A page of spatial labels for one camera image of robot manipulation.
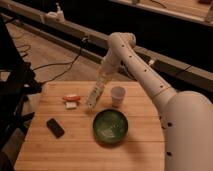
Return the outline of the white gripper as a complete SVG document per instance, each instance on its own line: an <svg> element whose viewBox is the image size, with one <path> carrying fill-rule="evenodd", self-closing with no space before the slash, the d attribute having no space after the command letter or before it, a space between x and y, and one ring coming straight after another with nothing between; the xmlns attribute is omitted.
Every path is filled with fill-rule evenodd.
<svg viewBox="0 0 213 171"><path fill-rule="evenodd" d="M109 83L109 76L110 74L114 74L117 72L118 67L120 65L120 59L115 55L106 55L101 62L100 71L106 75L103 75L103 82L102 82L102 75L99 74L97 77L97 86L102 87L103 85L106 86Z"/></svg>

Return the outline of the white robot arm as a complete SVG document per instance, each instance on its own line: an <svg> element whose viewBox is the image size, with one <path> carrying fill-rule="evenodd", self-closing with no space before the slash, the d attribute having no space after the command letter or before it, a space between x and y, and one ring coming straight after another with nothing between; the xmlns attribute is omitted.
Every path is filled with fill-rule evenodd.
<svg viewBox="0 0 213 171"><path fill-rule="evenodd" d="M213 171L213 103L195 91L175 90L135 52L132 33L108 36L101 71L125 63L155 105L165 138L165 171Z"/></svg>

